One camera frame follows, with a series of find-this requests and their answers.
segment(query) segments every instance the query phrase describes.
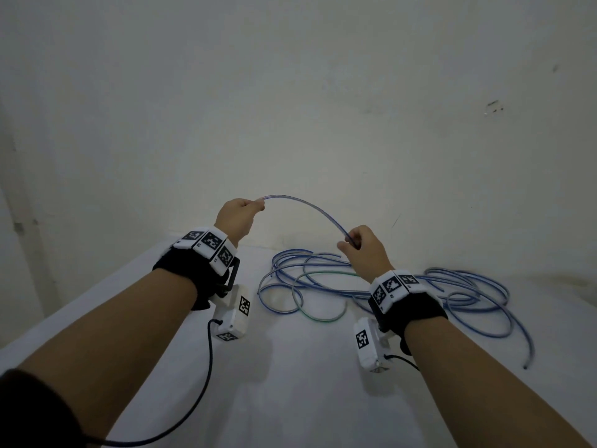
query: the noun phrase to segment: person's left arm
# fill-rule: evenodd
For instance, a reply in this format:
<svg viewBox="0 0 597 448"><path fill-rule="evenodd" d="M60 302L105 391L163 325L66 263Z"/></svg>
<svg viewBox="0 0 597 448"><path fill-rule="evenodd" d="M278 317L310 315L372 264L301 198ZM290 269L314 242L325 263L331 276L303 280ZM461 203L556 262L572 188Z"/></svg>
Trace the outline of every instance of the person's left arm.
<svg viewBox="0 0 597 448"><path fill-rule="evenodd" d="M234 199L215 227L236 247L264 208L260 200ZM189 278L155 269L66 327L18 369L61 396L85 434L105 438L189 314L197 290Z"/></svg>

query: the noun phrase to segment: human arm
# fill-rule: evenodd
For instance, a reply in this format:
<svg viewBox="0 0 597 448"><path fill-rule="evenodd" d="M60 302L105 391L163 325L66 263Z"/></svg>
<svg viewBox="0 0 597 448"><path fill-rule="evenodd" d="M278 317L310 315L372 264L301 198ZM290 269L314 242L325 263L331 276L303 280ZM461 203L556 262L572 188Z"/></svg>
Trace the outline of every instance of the human arm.
<svg viewBox="0 0 597 448"><path fill-rule="evenodd" d="M367 226L350 232L360 250L338 248L372 282L393 269ZM443 317L410 321L405 341L460 448L589 447L552 407Z"/></svg>
<svg viewBox="0 0 597 448"><path fill-rule="evenodd" d="M235 246L264 209L235 199L215 226ZM78 319L19 365L55 390L89 436L104 438L197 298L189 278L156 269Z"/></svg>

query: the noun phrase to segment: person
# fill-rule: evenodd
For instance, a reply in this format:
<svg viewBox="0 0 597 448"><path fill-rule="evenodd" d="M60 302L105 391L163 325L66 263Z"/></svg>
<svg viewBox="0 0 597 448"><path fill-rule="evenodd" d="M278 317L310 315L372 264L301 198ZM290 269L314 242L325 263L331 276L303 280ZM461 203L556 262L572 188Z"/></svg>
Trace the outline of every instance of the person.
<svg viewBox="0 0 597 448"><path fill-rule="evenodd" d="M214 226L236 247L264 209L263 201L234 199L221 208ZM360 249L347 241L338 248L364 280L371 283L394 269L367 226L354 228L350 236ZM56 441L85 446L83 434L108 435L190 309L209 307L206 299L217 277L205 264L198 264L198 274L190 278L164 267L158 262L3 374L2 446L57 446ZM445 317L412 320L402 335L459 447L589 446Z"/></svg>

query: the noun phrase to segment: person's right arm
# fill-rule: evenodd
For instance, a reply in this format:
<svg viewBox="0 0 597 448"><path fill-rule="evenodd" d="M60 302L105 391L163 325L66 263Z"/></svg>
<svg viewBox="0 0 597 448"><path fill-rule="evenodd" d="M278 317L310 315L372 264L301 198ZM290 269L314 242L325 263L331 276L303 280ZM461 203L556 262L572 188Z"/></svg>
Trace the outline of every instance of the person's right arm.
<svg viewBox="0 0 597 448"><path fill-rule="evenodd" d="M367 226L338 248L368 282L393 270ZM443 317L408 323L405 340L452 437L468 447L590 447L552 407Z"/></svg>

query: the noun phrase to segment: black wristband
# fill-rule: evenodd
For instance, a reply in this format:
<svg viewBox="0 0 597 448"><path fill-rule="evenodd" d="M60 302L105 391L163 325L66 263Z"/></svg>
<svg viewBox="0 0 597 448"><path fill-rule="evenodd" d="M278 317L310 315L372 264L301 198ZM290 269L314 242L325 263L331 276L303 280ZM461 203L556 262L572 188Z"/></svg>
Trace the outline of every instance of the black wristband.
<svg viewBox="0 0 597 448"><path fill-rule="evenodd" d="M208 299L217 291L218 284L224 284L228 279L229 271L221 277L210 266L210 260L199 255L192 249L183 250L170 248L163 255L152 270L164 269L166 271L189 278L197 289L197 300L191 310L208 309Z"/></svg>
<svg viewBox="0 0 597 448"><path fill-rule="evenodd" d="M400 349L406 355L412 355L404 339L404 330L411 321L430 319L438 316L448 318L441 305L426 293L408 294L395 302L387 313L383 314L373 297L369 298L369 306L379 324L381 332L388 330L396 333L400 338Z"/></svg>

